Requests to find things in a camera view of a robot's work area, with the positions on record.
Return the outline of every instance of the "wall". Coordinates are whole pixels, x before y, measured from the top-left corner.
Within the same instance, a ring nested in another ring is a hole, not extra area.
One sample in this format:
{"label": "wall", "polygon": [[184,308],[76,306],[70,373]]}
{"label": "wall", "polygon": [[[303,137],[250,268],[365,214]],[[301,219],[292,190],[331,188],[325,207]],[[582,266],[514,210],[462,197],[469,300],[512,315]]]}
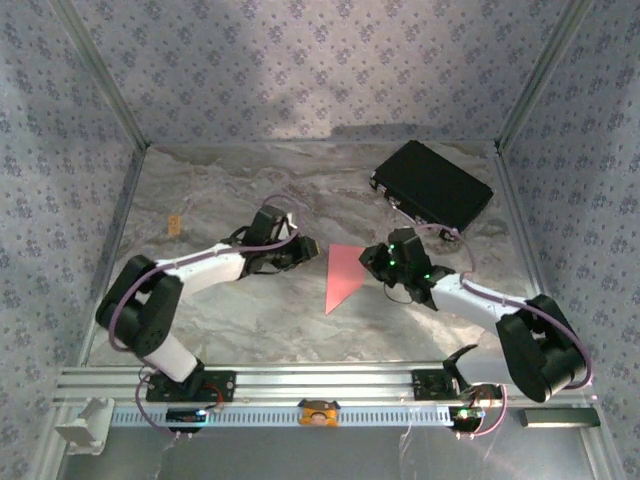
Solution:
{"label": "wall", "polygon": [[550,289],[640,478],[640,5],[596,0],[508,153]]}
{"label": "wall", "polygon": [[86,334],[133,149],[48,3],[0,18],[0,478],[19,479]]}
{"label": "wall", "polygon": [[151,143],[495,138],[564,2],[79,0]]}

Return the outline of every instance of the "pink paper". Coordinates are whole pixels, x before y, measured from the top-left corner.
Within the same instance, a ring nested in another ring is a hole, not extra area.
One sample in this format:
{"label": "pink paper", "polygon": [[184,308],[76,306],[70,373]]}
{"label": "pink paper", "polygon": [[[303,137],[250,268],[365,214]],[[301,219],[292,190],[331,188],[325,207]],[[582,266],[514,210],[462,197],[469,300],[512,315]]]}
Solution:
{"label": "pink paper", "polygon": [[344,302],[364,283],[367,271],[358,261],[362,252],[364,252],[364,247],[329,245],[326,315]]}

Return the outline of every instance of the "black mount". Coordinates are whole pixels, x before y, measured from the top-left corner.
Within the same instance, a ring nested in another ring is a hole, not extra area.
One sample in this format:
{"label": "black mount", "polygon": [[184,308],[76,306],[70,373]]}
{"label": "black mount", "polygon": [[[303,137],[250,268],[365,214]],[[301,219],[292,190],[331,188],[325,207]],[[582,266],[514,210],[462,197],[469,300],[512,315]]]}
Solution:
{"label": "black mount", "polygon": [[193,373],[182,383],[176,383],[163,373],[156,373],[149,380],[148,402],[230,403],[236,388],[236,372],[207,371],[198,362]]}
{"label": "black mount", "polygon": [[425,400],[456,400],[458,392],[453,377],[445,370],[413,370],[411,372],[413,384],[413,399]]}

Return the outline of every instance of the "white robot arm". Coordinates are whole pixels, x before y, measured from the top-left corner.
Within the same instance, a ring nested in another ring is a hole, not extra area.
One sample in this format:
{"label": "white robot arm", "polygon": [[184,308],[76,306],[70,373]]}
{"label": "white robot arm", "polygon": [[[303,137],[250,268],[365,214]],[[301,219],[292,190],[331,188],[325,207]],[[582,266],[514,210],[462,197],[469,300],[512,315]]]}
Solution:
{"label": "white robot arm", "polygon": [[100,304],[96,321],[109,330],[116,350],[132,352],[187,394],[197,392],[204,366],[170,332],[178,300],[265,273],[266,265],[271,265],[267,273],[289,270],[317,254],[315,241],[298,235],[292,214],[264,205],[250,226],[209,249],[155,262],[142,255],[130,259]]}

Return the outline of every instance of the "marble surface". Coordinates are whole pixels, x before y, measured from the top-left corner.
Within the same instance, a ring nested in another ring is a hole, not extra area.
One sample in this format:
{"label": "marble surface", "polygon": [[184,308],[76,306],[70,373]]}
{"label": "marble surface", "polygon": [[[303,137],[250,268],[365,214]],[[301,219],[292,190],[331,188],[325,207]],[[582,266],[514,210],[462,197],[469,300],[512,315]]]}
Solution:
{"label": "marble surface", "polygon": [[[181,299],[173,333],[205,363],[438,360],[481,337],[495,346],[495,339],[486,338],[490,335],[465,319],[391,302],[382,284],[371,277],[331,314],[324,313],[329,243],[371,245],[407,224],[368,184],[371,171],[400,146],[283,143],[151,148],[114,273],[139,253],[161,259],[207,248],[250,223],[265,197],[284,192],[298,200],[302,217],[298,226],[318,241],[322,252],[289,272],[248,277]],[[495,188],[490,144],[430,146]],[[527,281],[502,202],[496,192],[465,232],[478,262],[474,279],[525,295]],[[179,237],[168,235],[170,214],[182,216]],[[426,233],[423,240],[434,262],[456,270],[468,267],[461,247]],[[407,298],[399,287],[390,295]],[[98,330],[89,364],[138,363],[128,354],[114,352],[106,332]]]}

